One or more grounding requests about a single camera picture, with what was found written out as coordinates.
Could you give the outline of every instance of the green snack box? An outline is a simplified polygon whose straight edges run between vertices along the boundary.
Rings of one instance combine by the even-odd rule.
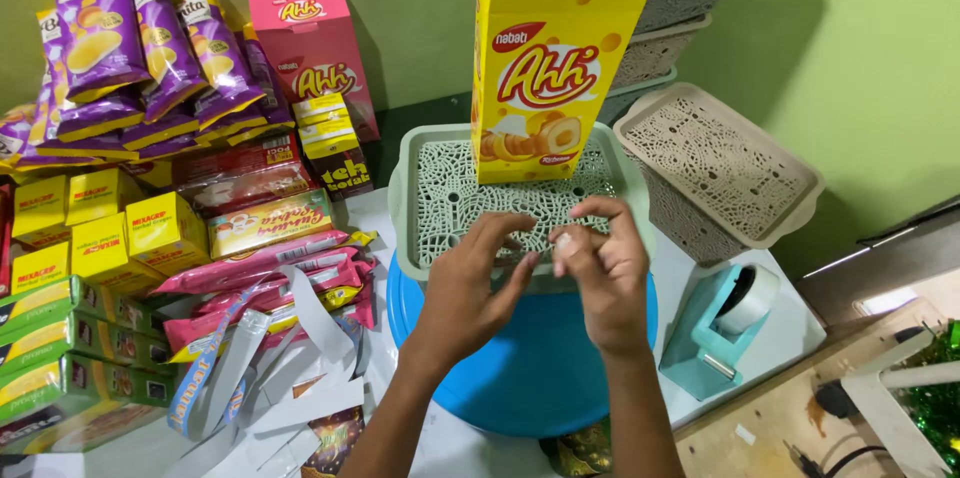
[[[0,375],[68,351],[154,374],[177,374],[175,365],[164,363],[170,359],[166,342],[71,311],[44,315],[42,322],[0,336]]]
[[[0,300],[0,335],[26,325],[42,323],[53,315],[64,317],[78,311],[102,321],[130,328],[141,334],[165,340],[165,317],[134,300],[70,275]]]
[[[77,354],[0,376],[0,454],[86,452],[166,414],[172,378]]]

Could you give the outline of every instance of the tape roll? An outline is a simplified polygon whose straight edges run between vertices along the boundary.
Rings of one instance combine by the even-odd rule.
[[[740,301],[729,311],[716,317],[716,324],[730,334],[742,334],[763,319],[774,305],[780,291],[780,277],[759,265],[746,264],[742,270],[753,270],[753,282]]]

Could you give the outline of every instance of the white table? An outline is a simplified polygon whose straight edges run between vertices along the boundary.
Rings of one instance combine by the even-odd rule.
[[[387,267],[396,248],[394,227],[387,214],[387,189],[354,197],[344,202],[346,224],[363,230],[377,230],[380,238],[371,246],[379,265],[374,271],[378,325],[367,331],[365,340],[367,400],[365,413],[376,412],[397,368],[397,346],[387,321]],[[655,231],[656,254],[651,265],[659,309],[654,356],[660,361],[668,325],[681,309],[682,299],[700,277],[721,270],[727,264],[703,270],[696,266],[659,230]],[[676,427],[749,389],[787,364],[809,354],[826,337],[813,313],[791,286],[767,250],[747,251],[730,263],[756,263],[780,277],[779,297],[767,322],[738,362],[744,384],[705,402],[697,401],[672,381],[659,375],[660,391],[666,401],[670,422]],[[4,470],[4,477],[19,476],[33,468],[37,477],[159,476],[173,460],[186,451],[189,442],[158,420],[86,454],[45,454],[29,458]],[[460,418],[431,402],[420,431],[411,476],[556,476],[533,438],[513,438],[474,429]]]

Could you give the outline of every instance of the hand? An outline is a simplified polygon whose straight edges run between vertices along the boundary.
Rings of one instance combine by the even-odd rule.
[[[570,210],[571,218],[609,220],[602,234],[572,224],[550,231],[554,276],[577,280],[586,335],[606,357],[649,352],[647,343],[647,272],[650,259],[627,203],[590,196]]]
[[[446,375],[510,321],[540,255],[524,255],[496,294],[491,292],[490,275],[500,248],[520,247],[510,233],[531,230],[536,222],[530,215],[487,212],[459,244],[433,262],[423,309],[400,349],[401,360],[413,354],[413,360]]]

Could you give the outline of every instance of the blue stool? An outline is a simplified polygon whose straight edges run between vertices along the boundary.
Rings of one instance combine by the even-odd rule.
[[[399,348],[417,324],[424,292],[390,261],[387,318]],[[657,339],[657,293],[647,274],[647,341]],[[433,400],[493,433],[542,439],[586,427],[610,412],[603,361],[587,337],[580,295],[523,296],[510,322],[457,363]]]

